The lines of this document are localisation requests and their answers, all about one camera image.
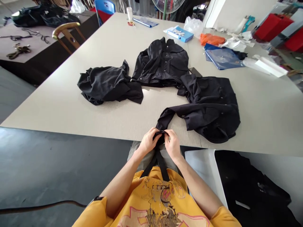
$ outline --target yellow t-shirt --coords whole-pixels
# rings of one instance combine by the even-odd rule
[[[148,177],[134,176],[115,219],[106,215],[107,199],[93,201],[73,227],[240,227],[238,220],[225,207],[220,207],[209,220],[188,194],[185,180],[167,169],[169,182],[163,181],[160,168],[155,166]]]

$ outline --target hand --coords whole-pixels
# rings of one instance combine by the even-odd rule
[[[154,137],[155,133],[158,131],[159,131],[158,129],[156,129],[155,127],[152,127],[143,136],[140,146],[135,151],[136,153],[138,153],[140,155],[141,158],[143,158],[148,152],[150,152],[151,150],[153,150],[155,148],[156,143],[158,142],[159,138],[162,136],[162,134],[160,134],[160,135],[157,135],[154,140],[152,139]]]
[[[164,134],[164,140],[165,140],[165,148],[167,150],[167,153],[173,160],[173,162],[176,164],[177,160],[179,158],[183,158],[181,151],[180,151],[180,142],[177,134],[173,130],[165,130],[165,132],[168,133]]]

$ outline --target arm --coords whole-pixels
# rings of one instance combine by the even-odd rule
[[[142,142],[138,149],[134,152],[130,160],[119,171],[109,185],[103,190],[100,197],[107,197],[106,214],[113,218],[120,204],[122,203],[129,187],[133,181],[133,177],[136,170],[144,158],[144,156],[150,152],[155,146],[161,134],[156,136],[153,140],[153,136],[159,130],[151,128],[143,137]]]
[[[205,183],[205,181],[193,170],[193,168],[187,163],[180,152],[180,142],[173,130],[165,130],[168,135],[164,135],[165,147],[173,162],[177,165],[181,171],[186,184],[190,192],[193,195],[196,203],[207,216],[211,219],[217,212],[219,207],[223,206],[222,202]]]

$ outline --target scissors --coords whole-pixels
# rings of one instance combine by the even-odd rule
[[[135,23],[134,22],[127,22],[127,24],[129,25],[129,26],[134,26],[135,28],[137,28],[136,26],[135,26]]]

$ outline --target chair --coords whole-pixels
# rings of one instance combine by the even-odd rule
[[[105,21],[107,21],[111,15],[113,15],[116,10],[115,10],[115,4],[113,4],[110,1],[107,0],[95,0],[95,8],[97,12],[97,17],[99,20],[99,26],[101,26]],[[104,18],[104,22],[101,20],[101,17],[98,13],[98,11],[101,11],[105,14],[102,14]]]
[[[86,41],[82,33],[80,32],[78,26],[80,26],[80,23],[78,22],[72,22],[72,23],[66,23],[62,24],[59,27],[57,27],[53,31],[52,37],[57,40],[64,48],[67,50],[68,53],[72,54],[72,52],[68,49],[68,47],[62,42],[62,40],[59,38],[59,34],[63,33],[64,36],[67,38],[67,40],[76,48],[78,49],[80,47],[80,44],[75,40],[75,38],[72,36],[72,34],[68,31],[70,28],[75,28],[79,35],[82,37],[83,41]]]

